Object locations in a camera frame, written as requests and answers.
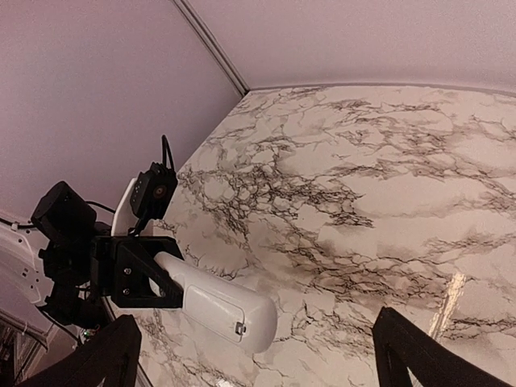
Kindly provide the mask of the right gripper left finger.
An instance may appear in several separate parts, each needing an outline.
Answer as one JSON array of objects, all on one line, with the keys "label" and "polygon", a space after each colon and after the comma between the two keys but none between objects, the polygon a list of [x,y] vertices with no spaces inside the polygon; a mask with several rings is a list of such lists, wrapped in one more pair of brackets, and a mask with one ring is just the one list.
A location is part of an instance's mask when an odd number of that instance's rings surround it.
[{"label": "right gripper left finger", "polygon": [[63,360],[21,382],[26,387],[134,386],[141,332],[124,314]]}]

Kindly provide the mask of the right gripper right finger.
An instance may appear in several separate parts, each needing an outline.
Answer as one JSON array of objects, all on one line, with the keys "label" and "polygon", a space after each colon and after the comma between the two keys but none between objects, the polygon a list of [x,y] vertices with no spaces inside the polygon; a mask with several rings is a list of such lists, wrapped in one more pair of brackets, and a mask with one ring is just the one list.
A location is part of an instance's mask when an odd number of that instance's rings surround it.
[{"label": "right gripper right finger", "polygon": [[380,387],[507,386],[492,374],[448,351],[409,319],[383,307],[372,327]]}]

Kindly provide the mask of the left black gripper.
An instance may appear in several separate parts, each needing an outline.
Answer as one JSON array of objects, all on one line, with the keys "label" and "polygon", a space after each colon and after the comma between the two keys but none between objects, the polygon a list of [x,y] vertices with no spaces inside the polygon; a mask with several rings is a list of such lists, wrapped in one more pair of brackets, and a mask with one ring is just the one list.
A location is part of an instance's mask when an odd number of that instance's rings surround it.
[{"label": "left black gripper", "polygon": [[90,249],[92,289],[120,308],[182,308],[184,290],[155,260],[160,252],[172,261],[184,260],[172,237],[95,237]]}]

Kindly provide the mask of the white remote control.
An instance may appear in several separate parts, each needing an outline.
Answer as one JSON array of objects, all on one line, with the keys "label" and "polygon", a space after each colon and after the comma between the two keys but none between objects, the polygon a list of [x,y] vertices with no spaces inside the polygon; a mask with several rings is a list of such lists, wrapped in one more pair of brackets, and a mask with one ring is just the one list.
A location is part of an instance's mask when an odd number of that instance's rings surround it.
[{"label": "white remote control", "polygon": [[182,291],[181,311],[250,353],[265,352],[277,333],[273,300],[159,252],[155,262]]}]

